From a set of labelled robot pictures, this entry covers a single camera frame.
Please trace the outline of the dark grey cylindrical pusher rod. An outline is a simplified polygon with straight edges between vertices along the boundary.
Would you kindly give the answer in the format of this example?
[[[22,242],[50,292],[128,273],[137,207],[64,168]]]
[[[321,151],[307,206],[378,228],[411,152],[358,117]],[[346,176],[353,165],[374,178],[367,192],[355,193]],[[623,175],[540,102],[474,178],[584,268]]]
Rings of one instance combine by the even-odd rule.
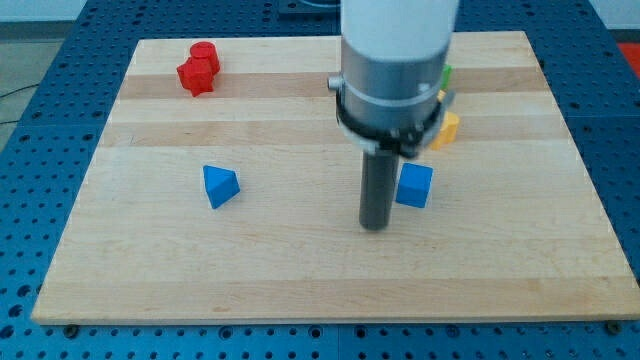
[[[359,222],[366,230],[380,231],[389,224],[398,162],[394,154],[363,154]]]

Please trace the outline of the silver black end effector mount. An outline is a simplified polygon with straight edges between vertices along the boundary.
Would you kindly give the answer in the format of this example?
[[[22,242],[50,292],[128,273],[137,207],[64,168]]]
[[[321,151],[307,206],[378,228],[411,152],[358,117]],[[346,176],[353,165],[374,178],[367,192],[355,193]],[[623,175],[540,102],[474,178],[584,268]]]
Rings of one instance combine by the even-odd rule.
[[[343,132],[369,155],[415,158],[438,136],[451,95],[439,99],[449,50],[376,58],[341,40],[340,72],[328,78]]]

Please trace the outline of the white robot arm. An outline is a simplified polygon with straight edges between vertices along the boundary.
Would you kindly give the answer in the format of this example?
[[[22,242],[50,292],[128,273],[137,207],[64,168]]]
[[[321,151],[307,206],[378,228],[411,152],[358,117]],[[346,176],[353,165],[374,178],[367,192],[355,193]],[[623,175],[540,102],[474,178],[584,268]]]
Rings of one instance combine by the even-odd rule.
[[[341,58],[327,86],[344,134],[363,151],[360,225],[387,227],[400,158],[440,132],[451,95],[439,94],[459,4],[344,0]]]

